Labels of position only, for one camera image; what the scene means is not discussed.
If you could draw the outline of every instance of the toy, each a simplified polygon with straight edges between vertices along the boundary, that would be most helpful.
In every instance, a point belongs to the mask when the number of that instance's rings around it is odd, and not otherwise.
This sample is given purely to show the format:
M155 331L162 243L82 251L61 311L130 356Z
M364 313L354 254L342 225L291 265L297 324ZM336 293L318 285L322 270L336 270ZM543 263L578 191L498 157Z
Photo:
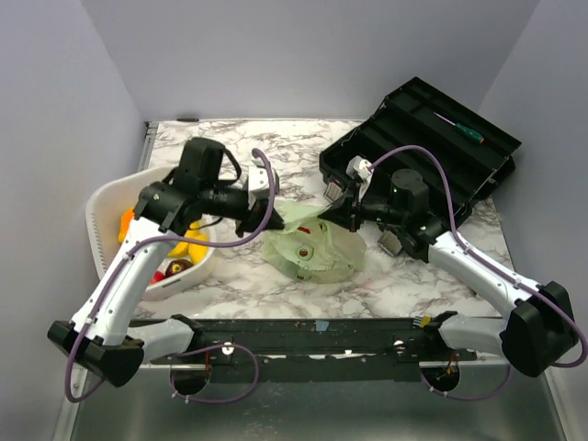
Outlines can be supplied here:
M204 234L197 234L194 236L194 239L198 239L199 241L207 241L209 238ZM209 248L207 246L191 243L187 248L187 253L190 256L190 260L195 265L204 258L208 249Z
M198 236L198 228L199 228L199 223L196 222L192 222L190 224L190 228L187 230L186 234L184 234L184 237L187 237L188 239L195 239ZM170 259L179 259L181 257L186 256L188 250L188 243L187 242L178 242L177 245L174 247L174 249L172 251L169 252L169 254L167 255L168 258Z
M172 260L169 266L167 266L167 269L165 269L165 276L174 276L176 274L181 273L182 271L186 271L188 268L192 266L194 266L194 264L186 259Z
M135 217L134 207L127 209L122 216L120 216L120 229L119 229L119 243L123 243L129 230L129 224L132 218Z
M165 274L164 273L162 273L161 271L155 271L155 274L153 274L153 278L151 279L151 281L149 282L149 284L152 285L154 283L161 282L164 279L165 279Z

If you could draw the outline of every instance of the green screwdriver handle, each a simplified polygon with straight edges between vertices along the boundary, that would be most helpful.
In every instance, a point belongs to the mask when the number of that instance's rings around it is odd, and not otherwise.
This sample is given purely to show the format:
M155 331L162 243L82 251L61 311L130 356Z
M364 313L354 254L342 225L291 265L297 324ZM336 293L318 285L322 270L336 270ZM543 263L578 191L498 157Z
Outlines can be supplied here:
M474 129L470 129L469 127L464 126L463 124L456 123L456 130L461 133L464 138L475 142L477 144L482 144L484 142L484 137L481 136L477 131Z

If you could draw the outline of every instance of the screwdriver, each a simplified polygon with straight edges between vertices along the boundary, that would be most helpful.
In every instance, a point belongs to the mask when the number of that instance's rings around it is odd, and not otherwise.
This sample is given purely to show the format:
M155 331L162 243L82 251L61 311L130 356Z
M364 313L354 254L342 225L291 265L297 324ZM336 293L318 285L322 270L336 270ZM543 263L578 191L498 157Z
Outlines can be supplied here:
M456 131L459 132L461 134L461 136L463 136L464 138L475 142L476 144L482 144L484 142L484 137L481 136L477 131L475 131L474 129L470 129L469 127L464 126L463 124L459 124L459 123L455 123L453 121L450 121L449 119L439 115L438 113L434 112L436 116L438 116L439 118L441 118L443 121L448 122L449 124L451 124L453 127L456 128Z

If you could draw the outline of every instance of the toolbox lid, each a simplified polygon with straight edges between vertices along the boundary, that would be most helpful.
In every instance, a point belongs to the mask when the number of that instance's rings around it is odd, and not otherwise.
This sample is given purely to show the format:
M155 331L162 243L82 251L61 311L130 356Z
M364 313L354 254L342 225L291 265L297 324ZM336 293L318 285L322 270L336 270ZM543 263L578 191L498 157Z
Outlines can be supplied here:
M479 132L475 143L435 115ZM435 155L451 188L456 222L461 224L475 202L487 198L515 169L513 152L521 142L418 77L387 95L376 112L320 155L325 182L345 186L348 162L360 155L370 162L403 145L416 144ZM390 177L399 169L418 171L430 188L431 211L448 225L445 191L435 165L419 152L392 156L376 169L369 193L390 194Z

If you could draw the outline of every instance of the metal surface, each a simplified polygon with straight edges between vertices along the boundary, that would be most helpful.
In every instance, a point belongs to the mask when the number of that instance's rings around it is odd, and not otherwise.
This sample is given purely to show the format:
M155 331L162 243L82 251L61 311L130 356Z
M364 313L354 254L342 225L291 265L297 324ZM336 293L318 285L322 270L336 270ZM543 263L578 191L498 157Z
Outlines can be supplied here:
M143 148L141 150L141 158L139 159L138 172L142 172L149 167L151 161L151 153L153 146L155 145L155 136L159 129L159 123L157 121L151 121L147 124L147 131L145 132L145 141L143 142Z
M462 368L455 393L496 387L505 366ZM203 395L239 392L213 385ZM186 405L171 398L168 373L145 369L127 386L102 388L80 406L75 441L526 441L564 440L545 377L514 375L489 401L457 402L430 394L420 383L266 383L252 396L225 406Z

